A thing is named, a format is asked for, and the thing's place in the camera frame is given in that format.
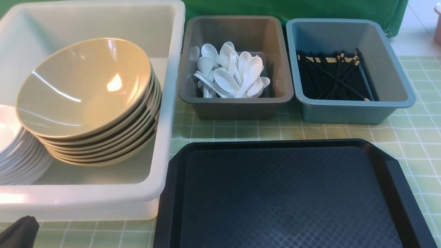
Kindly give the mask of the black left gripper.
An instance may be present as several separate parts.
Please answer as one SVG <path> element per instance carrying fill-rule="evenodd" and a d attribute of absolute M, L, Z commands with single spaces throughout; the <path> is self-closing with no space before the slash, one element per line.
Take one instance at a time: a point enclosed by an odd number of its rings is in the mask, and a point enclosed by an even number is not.
<path fill-rule="evenodd" d="M 35 217 L 24 216 L 0 234 L 1 248 L 33 248 L 40 225 Z"/>

